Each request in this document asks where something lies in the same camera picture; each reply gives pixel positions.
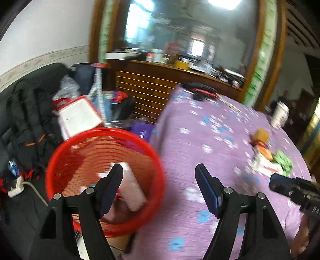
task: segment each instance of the basket rim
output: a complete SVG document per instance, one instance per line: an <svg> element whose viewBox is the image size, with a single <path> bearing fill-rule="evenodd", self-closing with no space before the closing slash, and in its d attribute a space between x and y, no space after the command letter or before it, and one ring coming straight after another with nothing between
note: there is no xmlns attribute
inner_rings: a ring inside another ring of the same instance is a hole
<svg viewBox="0 0 320 260"><path fill-rule="evenodd" d="M56 193L54 191L53 186L53 171L56 166L56 162L58 161L60 154L64 152L65 150L69 149L74 143L79 143L83 141L84 138L92 138L94 136L111 136L114 138L122 138L124 140L128 140L129 142L134 141L146 154L151 158L153 163L155 163L155 169L157 170L157 174L155 175L157 180L157 185L155 187L156 192L154 193L153 201L155 201L153 204L148 204L148 209L143 210L142 209L142 218L139 215L133 217L127 222L120 223L120 224L108 224L106 225L112 225L113 231L103 231L106 237L117 237L125 234L130 234L132 232L137 231L141 226L146 224L151 217L155 214L155 212L159 209L163 198L164 198L164 186L165 186L165 174L163 171L163 167L160 161L159 155L156 153L156 151L143 139L139 138L137 135L128 132L126 130L122 129L115 129L115 128L107 128L107 127L101 127L101 128L94 128L82 133L77 134L76 136L71 137L68 140L65 140L62 144L59 145L59 147L54 151L53 155L51 156L46 173L45 173L45 189L48 196L48 199L51 200L54 194ZM81 225L78 221L73 220L74 228L78 231L81 231Z"/></svg>

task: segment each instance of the purple bedsheet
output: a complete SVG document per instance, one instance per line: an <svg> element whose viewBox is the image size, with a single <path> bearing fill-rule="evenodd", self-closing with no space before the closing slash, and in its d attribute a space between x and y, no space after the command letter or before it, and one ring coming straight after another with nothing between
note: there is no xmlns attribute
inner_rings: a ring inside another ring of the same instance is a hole
<svg viewBox="0 0 320 260"><path fill-rule="evenodd" d="M202 259L218 219L210 214L195 180L195 166L203 163L212 176L238 193L255 195L261 191L271 202L286 237L296 235L302 217L299 207L268 188L268 177L250 167L254 156L249 134L257 128L270 135L270 150L282 150L294 162L291 177L310 180L307 166L283 129L274 130L266 116L223 97L242 113L217 101L195 102L191 94L177 87L163 111L151 144L162 158L166 176L163 206L155 218L139 230L132 252L125 260ZM230 259L239 255L245 216L241 215Z"/></svg>

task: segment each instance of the metal screw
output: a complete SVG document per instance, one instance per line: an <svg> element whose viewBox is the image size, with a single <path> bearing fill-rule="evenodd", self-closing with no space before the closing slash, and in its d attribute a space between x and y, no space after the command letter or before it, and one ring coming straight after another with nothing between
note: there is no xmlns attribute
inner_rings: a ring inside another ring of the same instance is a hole
<svg viewBox="0 0 320 260"><path fill-rule="evenodd" d="M86 194L91 194L94 192L94 188L88 188L85 190Z"/></svg>
<svg viewBox="0 0 320 260"><path fill-rule="evenodd" d="M258 192L258 197L264 199L266 196L262 192Z"/></svg>
<svg viewBox="0 0 320 260"><path fill-rule="evenodd" d="M224 188L224 192L227 193L227 194L231 194L233 192L233 189L230 188L230 187L225 187Z"/></svg>
<svg viewBox="0 0 320 260"><path fill-rule="evenodd" d="M60 193L56 193L53 196L54 199L60 199L61 198L61 194Z"/></svg>

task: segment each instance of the plastic bag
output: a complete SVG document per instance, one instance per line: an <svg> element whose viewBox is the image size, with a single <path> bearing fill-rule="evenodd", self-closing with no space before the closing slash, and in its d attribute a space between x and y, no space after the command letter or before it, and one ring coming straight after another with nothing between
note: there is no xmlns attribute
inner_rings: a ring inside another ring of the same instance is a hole
<svg viewBox="0 0 320 260"><path fill-rule="evenodd" d="M53 96L52 100L58 100L61 98L68 98L73 100L80 96L79 85L73 78L65 75L60 83L60 90Z"/></svg>

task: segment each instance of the floor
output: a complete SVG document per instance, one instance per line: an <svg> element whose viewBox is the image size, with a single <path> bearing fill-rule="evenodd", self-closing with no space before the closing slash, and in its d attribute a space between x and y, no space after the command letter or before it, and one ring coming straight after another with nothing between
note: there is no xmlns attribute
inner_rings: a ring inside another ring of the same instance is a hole
<svg viewBox="0 0 320 260"><path fill-rule="evenodd" d="M87 253L87 249L85 248L85 245L84 245L83 237L78 239L77 244L78 244L78 250L79 250L79 253L80 253L80 257L83 260L90 260L89 256L88 256L88 253ZM111 250L112 250L112 252L113 252L113 254L115 255L116 258L119 255L121 255L121 253L122 253L122 251L120 251L119 249L114 248L114 247L111 247Z"/></svg>

